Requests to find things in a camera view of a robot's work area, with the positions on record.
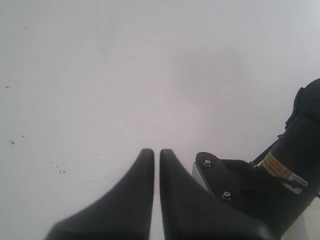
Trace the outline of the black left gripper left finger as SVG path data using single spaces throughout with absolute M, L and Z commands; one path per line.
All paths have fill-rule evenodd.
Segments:
M 56 223 L 47 240 L 148 240 L 155 155 L 142 149 L 123 178 L 99 200 Z

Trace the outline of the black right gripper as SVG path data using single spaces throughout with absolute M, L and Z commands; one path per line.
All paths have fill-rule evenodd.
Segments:
M 223 159 L 226 169 L 239 178 L 240 195 L 249 215 L 282 236 L 300 217 L 299 182 L 279 161 L 263 160 L 255 165 L 243 160 Z

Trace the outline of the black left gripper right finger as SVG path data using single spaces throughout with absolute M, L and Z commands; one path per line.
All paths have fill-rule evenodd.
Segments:
M 214 198 L 171 149 L 159 158 L 160 202 L 166 240 L 273 240 L 269 227 Z

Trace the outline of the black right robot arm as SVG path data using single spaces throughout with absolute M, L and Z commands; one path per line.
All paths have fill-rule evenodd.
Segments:
M 247 213 L 281 237 L 320 196 L 320 81 L 297 92 L 285 131 L 254 161 L 223 160 L 251 187 Z

